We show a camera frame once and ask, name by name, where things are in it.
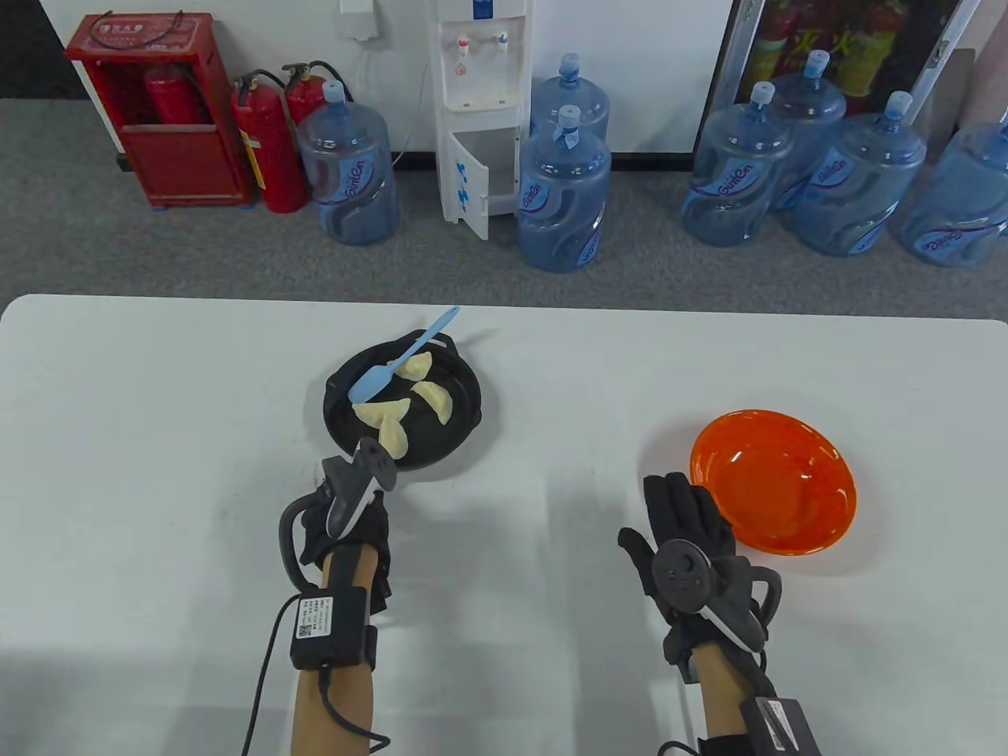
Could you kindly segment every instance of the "white water dispenser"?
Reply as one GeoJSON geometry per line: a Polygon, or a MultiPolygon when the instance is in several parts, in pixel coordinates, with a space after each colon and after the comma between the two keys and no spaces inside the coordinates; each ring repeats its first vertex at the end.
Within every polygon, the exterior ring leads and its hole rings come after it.
{"type": "Polygon", "coordinates": [[[528,138],[532,0],[427,0],[445,220],[481,239],[514,213],[528,138]]]}

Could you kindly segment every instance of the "dumpling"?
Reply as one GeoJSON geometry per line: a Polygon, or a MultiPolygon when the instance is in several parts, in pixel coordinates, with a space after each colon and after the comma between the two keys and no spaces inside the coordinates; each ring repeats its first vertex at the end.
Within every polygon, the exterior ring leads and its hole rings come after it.
{"type": "Polygon", "coordinates": [[[449,418],[452,416],[452,394],[430,381],[414,383],[413,391],[426,400],[437,414],[437,421],[442,425],[448,424],[449,418]]]}
{"type": "Polygon", "coordinates": [[[409,411],[409,397],[396,399],[395,401],[377,401],[369,404],[354,404],[354,414],[357,419],[365,425],[373,428],[381,428],[382,421],[386,416],[391,417],[396,422],[400,422],[409,411]]]}
{"type": "MultiPolygon", "coordinates": [[[[407,381],[422,381],[430,372],[433,361],[433,355],[429,352],[420,352],[406,360],[402,367],[395,371],[395,374],[407,381]]],[[[395,360],[387,362],[386,365],[391,365],[393,362],[395,360]]]]}
{"type": "Polygon", "coordinates": [[[378,430],[378,443],[385,448],[393,460],[401,460],[406,456],[406,450],[409,449],[406,430],[391,412],[387,412],[381,422],[381,428],[378,430]]]}

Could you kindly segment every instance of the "white table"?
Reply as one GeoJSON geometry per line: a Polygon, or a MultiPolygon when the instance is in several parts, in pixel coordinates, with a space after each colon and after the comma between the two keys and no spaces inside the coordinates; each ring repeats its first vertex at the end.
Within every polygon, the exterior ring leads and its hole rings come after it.
{"type": "MultiPolygon", "coordinates": [[[[0,752],[236,754],[292,593],[323,382],[437,306],[30,296],[0,322],[0,752]]],[[[1003,751],[1008,329],[464,307],[484,423],[389,498],[392,753],[647,756],[703,734],[616,546],[640,478],[741,407],[847,457],[858,518],[781,572],[770,672],[825,754],[1003,751]],[[687,713],[692,732],[684,724],[687,713]]],[[[280,633],[254,752],[287,749],[280,633]]]]}

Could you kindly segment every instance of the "black glove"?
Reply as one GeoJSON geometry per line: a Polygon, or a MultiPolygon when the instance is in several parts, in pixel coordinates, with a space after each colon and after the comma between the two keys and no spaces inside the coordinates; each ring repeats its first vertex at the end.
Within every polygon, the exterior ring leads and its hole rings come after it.
{"type": "Polygon", "coordinates": [[[326,532],[326,517],[333,495],[327,484],[320,486],[314,494],[314,501],[301,514],[301,524],[304,526],[304,549],[301,551],[301,564],[314,563],[320,570],[326,556],[336,546],[343,543],[368,543],[378,552],[378,569],[375,571],[374,582],[371,584],[371,614],[385,610],[385,600],[392,595],[388,585],[388,571],[391,554],[388,550],[388,511],[385,509],[383,491],[375,494],[374,501],[364,508],[360,519],[346,537],[337,540],[326,532]]]}
{"type": "MultiPolygon", "coordinates": [[[[664,478],[657,475],[646,477],[644,503],[651,523],[651,533],[658,546],[673,538],[681,538],[699,546],[712,562],[718,557],[735,555],[732,526],[721,516],[710,491],[703,486],[690,486],[682,473],[670,473],[664,478]]],[[[757,695],[773,695],[772,683],[752,654],[729,641],[717,627],[699,614],[677,612],[661,598],[651,571],[654,551],[643,535],[632,528],[621,528],[619,545],[637,568],[644,594],[651,597],[669,625],[668,635],[663,643],[665,659],[669,664],[678,666],[685,681],[694,681],[689,673],[692,650],[704,643],[716,642],[729,662],[749,680],[757,695]]],[[[755,616],[759,618],[758,604],[753,601],[752,605],[755,616]]]]}

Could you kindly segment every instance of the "blue water bottle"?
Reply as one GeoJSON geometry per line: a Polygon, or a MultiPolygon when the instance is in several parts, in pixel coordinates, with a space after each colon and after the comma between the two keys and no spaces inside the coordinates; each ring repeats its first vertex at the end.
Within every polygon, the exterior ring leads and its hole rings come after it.
{"type": "Polygon", "coordinates": [[[917,174],[927,146],[903,123],[913,98],[893,92],[882,115],[843,122],[794,211],[794,231],[812,249],[853,257],[871,249],[917,174]]]}
{"type": "Polygon", "coordinates": [[[582,132],[581,110],[564,105],[551,133],[521,150],[518,246],[537,268],[566,273],[599,252],[613,158],[606,143],[582,132]]]}
{"type": "Polygon", "coordinates": [[[757,82],[748,105],[733,105],[707,119],[682,223],[715,247],[756,237],[791,151],[791,132],[769,108],[773,85],[757,82]]]}
{"type": "Polygon", "coordinates": [[[986,260],[1008,228],[1008,125],[960,131],[933,172],[913,186],[889,225],[927,262],[963,268],[986,260]]]}
{"type": "Polygon", "coordinates": [[[808,53],[804,73],[789,74],[772,82],[776,94],[771,107],[791,127],[794,140],[781,168],[773,212],[794,210],[798,206],[812,170],[826,157],[847,113],[844,93],[823,78],[829,65],[830,53],[813,49],[808,53]]]}
{"type": "Polygon", "coordinates": [[[556,128],[559,109],[577,105],[581,109],[581,132],[590,131],[606,141],[609,130],[609,96],[599,85],[581,78],[581,57],[568,52],[560,58],[560,75],[532,88],[531,135],[556,128]]]}
{"type": "Polygon", "coordinates": [[[348,103],[342,82],[326,82],[323,95],[326,105],[297,129],[322,227],[341,244],[385,241],[395,234],[400,214],[385,119],[348,103]]]}

